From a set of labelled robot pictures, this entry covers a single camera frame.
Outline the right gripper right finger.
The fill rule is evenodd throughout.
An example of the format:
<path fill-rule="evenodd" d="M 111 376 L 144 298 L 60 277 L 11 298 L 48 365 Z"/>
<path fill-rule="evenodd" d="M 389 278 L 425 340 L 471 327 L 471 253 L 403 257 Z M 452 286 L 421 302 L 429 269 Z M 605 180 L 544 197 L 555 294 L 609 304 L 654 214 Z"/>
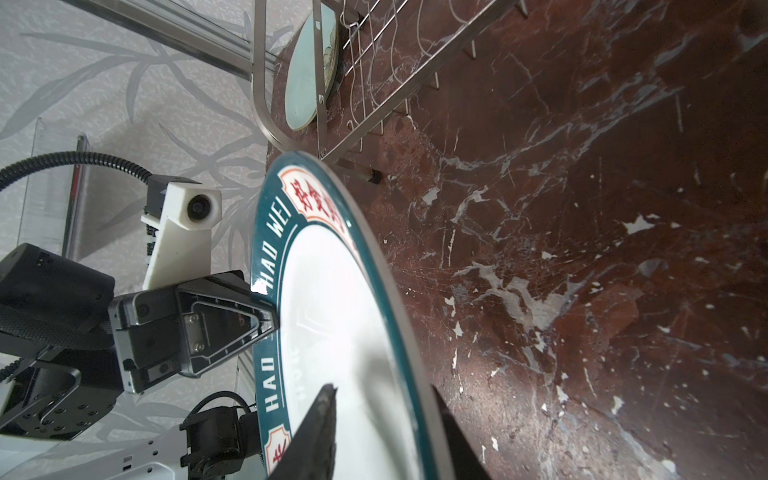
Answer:
<path fill-rule="evenodd" d="M 432 390 L 441 414 L 455 477 L 458 480 L 491 480 L 445 400 L 435 386 Z"/>

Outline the white plate green rim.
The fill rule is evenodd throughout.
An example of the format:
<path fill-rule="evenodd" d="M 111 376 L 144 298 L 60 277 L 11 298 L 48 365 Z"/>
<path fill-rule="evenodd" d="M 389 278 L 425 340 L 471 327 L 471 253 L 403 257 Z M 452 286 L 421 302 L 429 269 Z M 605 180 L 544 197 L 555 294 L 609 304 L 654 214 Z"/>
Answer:
<path fill-rule="evenodd" d="M 279 156 L 258 197 L 253 293 L 278 327 L 253 348 L 268 474 L 304 463 L 301 423 L 324 386 L 335 392 L 336 479 L 451 479 L 434 391 L 391 272 L 351 195 L 322 162 Z"/>

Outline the light green flower plate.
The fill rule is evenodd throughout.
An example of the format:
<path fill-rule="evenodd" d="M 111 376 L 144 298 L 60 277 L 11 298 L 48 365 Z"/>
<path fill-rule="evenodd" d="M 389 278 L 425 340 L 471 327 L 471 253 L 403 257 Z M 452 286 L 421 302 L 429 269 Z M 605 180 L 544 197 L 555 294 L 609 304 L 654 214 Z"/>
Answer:
<path fill-rule="evenodd" d="M 329 94 L 338 66 L 339 22 L 331 7 L 323 3 L 320 6 L 324 85 Z M 306 128 L 317 114 L 312 18 L 313 14 L 310 14 L 299 32 L 288 68 L 284 112 L 288 127 L 293 131 Z"/>

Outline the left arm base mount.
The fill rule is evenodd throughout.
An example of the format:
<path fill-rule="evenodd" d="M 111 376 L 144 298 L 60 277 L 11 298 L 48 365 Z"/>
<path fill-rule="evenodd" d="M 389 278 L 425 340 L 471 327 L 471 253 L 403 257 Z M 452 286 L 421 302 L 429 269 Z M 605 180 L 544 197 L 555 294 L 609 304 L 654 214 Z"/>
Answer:
<path fill-rule="evenodd" d="M 203 398 L 178 429 L 186 435 L 180 466 L 189 479 L 223 479 L 239 472 L 247 458 L 263 455 L 258 414 L 232 391 Z"/>

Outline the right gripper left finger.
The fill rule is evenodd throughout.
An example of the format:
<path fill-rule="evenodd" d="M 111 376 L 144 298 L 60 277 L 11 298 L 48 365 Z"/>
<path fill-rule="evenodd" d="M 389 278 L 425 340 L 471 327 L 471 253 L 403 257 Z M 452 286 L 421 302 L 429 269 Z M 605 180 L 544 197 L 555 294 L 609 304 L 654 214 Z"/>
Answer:
<path fill-rule="evenodd" d="M 336 455 L 337 388 L 321 387 L 269 480 L 333 477 Z"/>

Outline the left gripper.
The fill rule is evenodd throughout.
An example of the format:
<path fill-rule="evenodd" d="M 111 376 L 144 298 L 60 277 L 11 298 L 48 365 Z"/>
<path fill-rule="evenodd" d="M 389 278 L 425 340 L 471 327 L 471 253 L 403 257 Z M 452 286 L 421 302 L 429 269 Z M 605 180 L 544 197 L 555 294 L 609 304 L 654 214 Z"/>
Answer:
<path fill-rule="evenodd" d="M 276 305 L 231 270 L 118 296 L 108 307 L 126 392 L 199 378 L 279 327 Z"/>

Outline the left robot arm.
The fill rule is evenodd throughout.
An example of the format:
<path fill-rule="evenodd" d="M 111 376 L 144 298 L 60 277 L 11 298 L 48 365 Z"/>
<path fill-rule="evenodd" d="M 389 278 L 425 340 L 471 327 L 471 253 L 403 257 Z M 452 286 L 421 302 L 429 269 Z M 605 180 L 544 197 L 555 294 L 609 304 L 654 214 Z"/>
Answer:
<path fill-rule="evenodd" d="M 1 431 L 68 441 L 175 376 L 198 378 L 278 327 L 238 270 L 116 295 L 112 277 L 24 243 L 1 263 Z"/>

